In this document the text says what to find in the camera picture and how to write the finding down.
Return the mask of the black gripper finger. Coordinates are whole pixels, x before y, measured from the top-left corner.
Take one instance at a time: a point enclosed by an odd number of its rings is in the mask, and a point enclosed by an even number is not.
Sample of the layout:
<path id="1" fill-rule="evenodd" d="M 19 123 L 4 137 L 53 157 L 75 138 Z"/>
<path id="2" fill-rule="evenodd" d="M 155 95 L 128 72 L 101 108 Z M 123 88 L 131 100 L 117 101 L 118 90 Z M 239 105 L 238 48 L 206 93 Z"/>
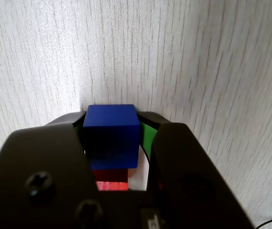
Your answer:
<path id="1" fill-rule="evenodd" d="M 252 223 L 190 128 L 138 112 L 156 130 L 149 182 L 170 229 L 251 229 Z"/>
<path id="2" fill-rule="evenodd" d="M 0 150 L 0 229 L 100 229 L 102 204 L 77 126 L 85 113 L 13 132 Z"/>

